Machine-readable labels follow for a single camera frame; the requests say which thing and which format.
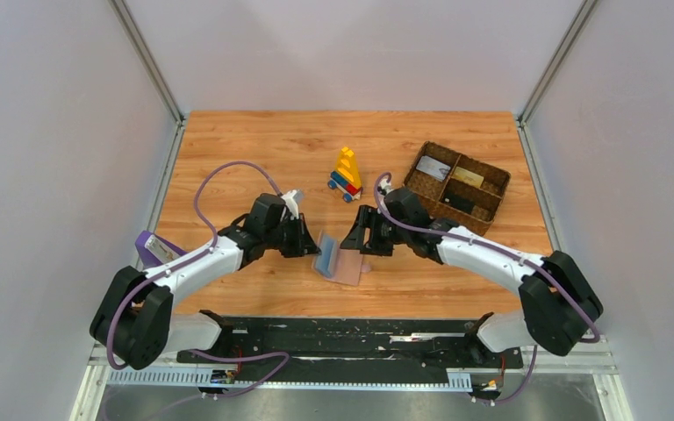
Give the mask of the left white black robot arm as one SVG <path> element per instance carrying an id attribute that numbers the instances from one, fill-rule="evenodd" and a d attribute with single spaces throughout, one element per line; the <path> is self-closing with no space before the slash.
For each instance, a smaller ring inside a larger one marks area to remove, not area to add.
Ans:
<path id="1" fill-rule="evenodd" d="M 268 250 L 284 258 L 319 254 L 299 210 L 303 196 L 299 189 L 262 193 L 249 213 L 198 249 L 145 271 L 120 269 L 90 323 L 90 336 L 120 359 L 116 369 L 141 370 L 165 353 L 213 348 L 223 331 L 220 318 L 208 310 L 176 315 L 175 307 Z"/>

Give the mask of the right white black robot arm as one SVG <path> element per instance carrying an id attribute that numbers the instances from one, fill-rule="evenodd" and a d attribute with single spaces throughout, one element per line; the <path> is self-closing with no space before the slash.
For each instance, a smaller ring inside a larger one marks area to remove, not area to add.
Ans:
<path id="1" fill-rule="evenodd" d="M 448 218 L 432 217 L 407 188 L 376 190 L 376 206 L 362 205 L 345 250 L 390 256 L 405 245 L 417 256 L 469 270 L 520 300 L 520 310 L 480 317 L 465 337 L 479 353 L 541 346 L 566 356 L 580 342 L 595 343 L 604 307 L 574 259 L 555 250 L 524 253 L 480 237 Z"/>

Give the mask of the pink card holder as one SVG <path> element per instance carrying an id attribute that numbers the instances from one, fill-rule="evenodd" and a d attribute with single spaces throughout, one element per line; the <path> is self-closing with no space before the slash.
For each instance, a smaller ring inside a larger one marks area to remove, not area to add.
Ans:
<path id="1" fill-rule="evenodd" d="M 312 261 L 312 270 L 320 277 L 333 283 L 358 286 L 363 275 L 372 270 L 357 250 L 340 248 L 340 242 L 328 234 L 319 234 L 320 254 Z"/>

